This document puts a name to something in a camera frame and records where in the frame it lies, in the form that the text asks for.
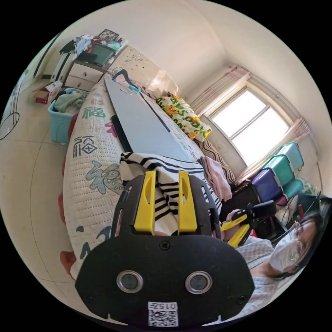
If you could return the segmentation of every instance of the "black hair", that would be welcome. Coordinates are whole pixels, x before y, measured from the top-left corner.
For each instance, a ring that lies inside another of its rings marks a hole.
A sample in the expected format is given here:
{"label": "black hair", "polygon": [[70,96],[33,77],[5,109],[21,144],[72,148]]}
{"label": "black hair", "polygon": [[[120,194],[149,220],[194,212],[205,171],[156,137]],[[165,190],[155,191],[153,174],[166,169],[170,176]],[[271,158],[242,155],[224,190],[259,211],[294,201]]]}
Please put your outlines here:
{"label": "black hair", "polygon": [[324,234],[324,231],[325,231],[325,224],[324,224],[323,216],[318,211],[310,212],[300,220],[300,224],[303,224],[305,222],[314,222],[315,226],[316,226],[315,234],[311,241],[311,245],[310,245],[309,249],[307,250],[304,258],[297,265],[297,269],[294,272],[282,273],[277,278],[285,279],[285,278],[290,277],[290,276],[294,275],[295,273],[299,272],[301,269],[303,269],[304,267],[307,266],[310,259],[312,258],[312,255],[316,251],[316,249],[321,241],[321,238]]}

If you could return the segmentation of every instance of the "woman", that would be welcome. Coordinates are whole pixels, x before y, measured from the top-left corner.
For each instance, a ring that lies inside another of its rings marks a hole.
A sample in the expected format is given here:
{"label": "woman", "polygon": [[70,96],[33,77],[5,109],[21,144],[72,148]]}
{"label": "woman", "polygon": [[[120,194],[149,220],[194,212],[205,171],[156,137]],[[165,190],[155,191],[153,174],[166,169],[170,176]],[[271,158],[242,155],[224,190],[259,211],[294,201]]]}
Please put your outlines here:
{"label": "woman", "polygon": [[[235,211],[226,221],[230,221]],[[228,240],[237,229],[224,234]],[[236,250],[244,257],[250,269],[255,290],[243,310],[234,320],[265,307],[278,289],[281,280],[292,276],[304,268],[315,252],[324,231],[320,213],[305,216],[295,222],[287,234],[273,248],[269,240],[249,236]]]}

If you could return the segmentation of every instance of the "window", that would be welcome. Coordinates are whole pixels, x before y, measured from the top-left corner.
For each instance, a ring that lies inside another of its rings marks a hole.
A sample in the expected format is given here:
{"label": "window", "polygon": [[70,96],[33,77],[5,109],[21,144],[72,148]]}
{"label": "window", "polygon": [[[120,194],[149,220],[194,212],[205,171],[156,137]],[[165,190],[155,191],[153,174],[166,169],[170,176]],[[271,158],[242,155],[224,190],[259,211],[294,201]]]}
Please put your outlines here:
{"label": "window", "polygon": [[282,116],[248,88],[211,117],[236,146],[247,166],[263,158],[289,129]]}

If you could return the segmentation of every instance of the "screw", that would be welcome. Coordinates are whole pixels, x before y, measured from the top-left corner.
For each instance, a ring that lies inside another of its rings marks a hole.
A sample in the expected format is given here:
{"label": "screw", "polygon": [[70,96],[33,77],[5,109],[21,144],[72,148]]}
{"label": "screw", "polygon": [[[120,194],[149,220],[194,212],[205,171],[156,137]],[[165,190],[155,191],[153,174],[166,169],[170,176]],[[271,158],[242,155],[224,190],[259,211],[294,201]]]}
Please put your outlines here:
{"label": "screw", "polygon": [[245,296],[240,296],[240,297],[236,300],[236,304],[241,305],[245,300],[246,300],[246,297],[245,297]]}
{"label": "screw", "polygon": [[159,243],[159,248],[161,250],[168,250],[170,248],[170,243],[167,241],[162,241]]}
{"label": "screw", "polygon": [[89,296],[89,295],[84,295],[84,296],[83,296],[83,301],[84,301],[84,302],[91,303],[91,302],[92,302],[92,297]]}

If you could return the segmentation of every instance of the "white board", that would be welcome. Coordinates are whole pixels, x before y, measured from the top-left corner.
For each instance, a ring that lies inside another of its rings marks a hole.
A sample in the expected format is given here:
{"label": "white board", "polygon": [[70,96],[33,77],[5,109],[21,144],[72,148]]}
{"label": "white board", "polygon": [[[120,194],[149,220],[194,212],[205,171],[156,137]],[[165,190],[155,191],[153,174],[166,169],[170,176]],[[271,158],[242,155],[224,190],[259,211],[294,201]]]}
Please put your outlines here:
{"label": "white board", "polygon": [[130,94],[130,90],[112,79],[104,77],[104,80],[133,152],[190,161],[181,145],[134,91]]}

